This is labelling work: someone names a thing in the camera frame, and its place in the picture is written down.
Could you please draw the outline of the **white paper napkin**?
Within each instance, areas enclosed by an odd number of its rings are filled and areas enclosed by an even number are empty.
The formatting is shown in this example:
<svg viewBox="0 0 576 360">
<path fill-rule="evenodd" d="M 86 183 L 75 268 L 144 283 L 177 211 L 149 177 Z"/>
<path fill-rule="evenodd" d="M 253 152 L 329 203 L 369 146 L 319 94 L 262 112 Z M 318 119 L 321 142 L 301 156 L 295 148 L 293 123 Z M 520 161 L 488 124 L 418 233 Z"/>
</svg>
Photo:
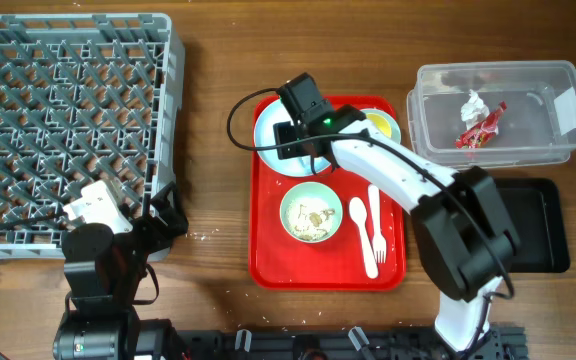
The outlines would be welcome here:
<svg viewBox="0 0 576 360">
<path fill-rule="evenodd" d="M 466 129 L 470 130 L 478 123 L 484 121 L 490 114 L 488 106 L 474 90 L 469 91 L 469 100 L 461 107 L 461 120 Z"/>
</svg>

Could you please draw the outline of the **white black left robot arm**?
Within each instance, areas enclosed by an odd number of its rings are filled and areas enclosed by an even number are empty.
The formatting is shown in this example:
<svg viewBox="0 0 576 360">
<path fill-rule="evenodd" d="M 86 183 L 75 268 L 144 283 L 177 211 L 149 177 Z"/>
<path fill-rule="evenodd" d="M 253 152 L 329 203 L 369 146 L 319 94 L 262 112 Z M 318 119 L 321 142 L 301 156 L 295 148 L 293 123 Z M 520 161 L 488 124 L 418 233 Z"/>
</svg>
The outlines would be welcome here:
<svg viewBox="0 0 576 360">
<path fill-rule="evenodd" d="M 191 354 L 164 319 L 142 320 L 136 292 L 156 276 L 148 258 L 169 248 L 189 227 L 175 183 L 149 201 L 156 210 L 130 220 L 116 180 L 85 186 L 66 205 L 82 225 L 62 241 L 64 275 L 70 286 L 53 342 L 56 359 L 188 359 Z"/>
</svg>

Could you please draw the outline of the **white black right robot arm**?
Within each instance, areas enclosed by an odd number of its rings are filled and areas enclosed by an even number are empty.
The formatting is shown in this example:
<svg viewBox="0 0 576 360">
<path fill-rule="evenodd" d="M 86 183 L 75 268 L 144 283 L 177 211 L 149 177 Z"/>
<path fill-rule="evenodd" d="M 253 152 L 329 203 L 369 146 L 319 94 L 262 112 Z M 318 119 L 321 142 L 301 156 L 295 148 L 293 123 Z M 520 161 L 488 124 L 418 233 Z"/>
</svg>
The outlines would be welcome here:
<svg viewBox="0 0 576 360">
<path fill-rule="evenodd" d="M 515 290 L 509 276 L 521 241 L 495 181 L 426 160 L 387 137 L 366 114 L 328 101 L 307 110 L 281 106 L 274 150 L 300 148 L 375 185 L 412 219 L 422 266 L 440 291 L 435 331 L 455 353 L 475 353 L 489 330 L 489 308 Z"/>
</svg>

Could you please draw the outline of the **green bowl with rice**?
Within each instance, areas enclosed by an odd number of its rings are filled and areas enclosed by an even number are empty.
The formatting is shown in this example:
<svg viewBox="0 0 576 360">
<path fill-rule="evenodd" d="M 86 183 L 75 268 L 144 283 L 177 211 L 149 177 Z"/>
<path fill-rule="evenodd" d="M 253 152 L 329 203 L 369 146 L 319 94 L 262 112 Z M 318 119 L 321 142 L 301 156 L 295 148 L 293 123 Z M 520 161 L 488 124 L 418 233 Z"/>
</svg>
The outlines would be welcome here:
<svg viewBox="0 0 576 360">
<path fill-rule="evenodd" d="M 341 227 L 340 197 L 327 185 L 303 182 L 293 186 L 279 205 L 280 222 L 292 238 L 306 244 L 327 241 Z"/>
</svg>

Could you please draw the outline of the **large light blue plate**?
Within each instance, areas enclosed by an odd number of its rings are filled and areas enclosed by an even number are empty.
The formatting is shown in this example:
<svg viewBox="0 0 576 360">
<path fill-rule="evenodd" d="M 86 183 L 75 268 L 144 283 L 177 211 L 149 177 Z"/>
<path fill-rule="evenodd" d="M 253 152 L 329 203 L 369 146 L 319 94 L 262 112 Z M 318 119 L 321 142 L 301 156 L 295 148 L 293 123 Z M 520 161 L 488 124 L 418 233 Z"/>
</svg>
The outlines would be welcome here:
<svg viewBox="0 0 576 360">
<path fill-rule="evenodd" d="M 270 98 L 270 104 L 265 106 L 257 117 L 253 141 L 255 147 L 275 145 L 274 125 L 291 118 L 287 110 L 277 98 Z M 288 177 L 308 177 L 312 176 L 312 170 L 319 175 L 329 175 L 331 164 L 324 158 L 312 159 L 309 155 L 282 160 L 278 157 L 276 150 L 259 151 L 261 160 L 273 171 Z"/>
</svg>

